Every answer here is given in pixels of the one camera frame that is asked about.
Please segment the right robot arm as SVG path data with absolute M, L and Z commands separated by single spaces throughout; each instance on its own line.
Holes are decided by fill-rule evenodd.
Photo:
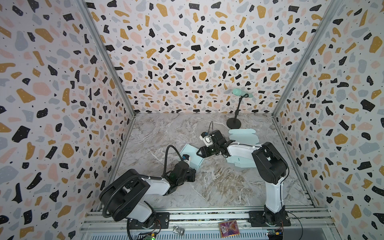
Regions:
M 281 212 L 284 208 L 283 182 L 289 175 L 289 166 L 272 143 L 258 144 L 227 140 L 219 130 L 212 133 L 203 132 L 200 139 L 205 146 L 197 151 L 199 157 L 222 155 L 226 158 L 234 157 L 253 161 L 259 175 L 266 183 L 265 212 L 272 214 Z

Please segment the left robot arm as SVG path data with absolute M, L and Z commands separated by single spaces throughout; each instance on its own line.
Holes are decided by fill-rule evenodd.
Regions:
M 141 175 L 130 169 L 101 192 L 102 215 L 116 222 L 129 218 L 152 223 L 155 210 L 143 198 L 146 195 L 168 196 L 184 183 L 193 183 L 195 178 L 196 170 L 185 161 L 178 162 L 163 177 Z

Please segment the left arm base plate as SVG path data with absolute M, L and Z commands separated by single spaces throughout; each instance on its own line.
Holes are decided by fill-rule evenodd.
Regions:
M 130 220 L 130 230 L 163 230 L 169 228 L 170 213 L 160 212 L 152 213 L 144 222 L 138 220 Z

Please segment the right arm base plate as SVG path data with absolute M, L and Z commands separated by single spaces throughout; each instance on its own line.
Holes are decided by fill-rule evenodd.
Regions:
M 248 222 L 252 227 L 290 227 L 291 221 L 285 210 L 274 214 L 268 211 L 249 211 Z

